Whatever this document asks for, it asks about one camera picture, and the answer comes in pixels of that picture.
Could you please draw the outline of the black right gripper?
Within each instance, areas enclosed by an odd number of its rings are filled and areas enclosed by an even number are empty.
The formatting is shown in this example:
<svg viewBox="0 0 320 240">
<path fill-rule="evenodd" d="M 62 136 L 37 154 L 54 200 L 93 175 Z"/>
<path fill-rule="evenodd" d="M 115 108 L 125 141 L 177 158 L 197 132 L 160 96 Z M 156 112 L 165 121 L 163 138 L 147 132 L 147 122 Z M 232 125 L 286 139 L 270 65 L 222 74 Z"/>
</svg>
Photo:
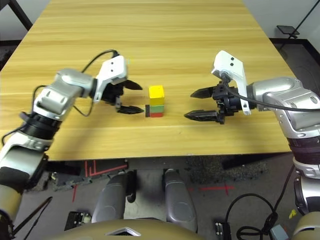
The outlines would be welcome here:
<svg viewBox="0 0 320 240">
<path fill-rule="evenodd" d="M 185 113 L 184 117 L 197 122 L 217 122 L 223 125 L 226 117 L 242 111 L 241 99 L 231 94 L 231 92 L 239 93 L 238 89 L 233 86 L 227 90 L 222 80 L 216 86 L 197 89 L 190 97 L 198 99 L 212 97 L 217 103 L 218 110 L 192 110 Z"/>
</svg>

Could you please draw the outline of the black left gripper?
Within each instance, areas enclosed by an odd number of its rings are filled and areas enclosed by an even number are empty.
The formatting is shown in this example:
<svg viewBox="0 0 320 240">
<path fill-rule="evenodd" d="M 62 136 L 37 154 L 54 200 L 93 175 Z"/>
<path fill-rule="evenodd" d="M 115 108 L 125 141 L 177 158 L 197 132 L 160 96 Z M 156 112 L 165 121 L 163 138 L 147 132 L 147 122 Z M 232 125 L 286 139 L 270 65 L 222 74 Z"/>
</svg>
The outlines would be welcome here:
<svg viewBox="0 0 320 240">
<path fill-rule="evenodd" d="M 140 107 L 122 105 L 121 96 L 124 94 L 124 87 L 129 90 L 143 90 L 138 83 L 129 79 L 115 85 L 108 83 L 102 93 L 101 100 L 111 106 L 115 106 L 116 111 L 121 114 L 134 115 L 143 113 L 144 110 Z"/>
</svg>

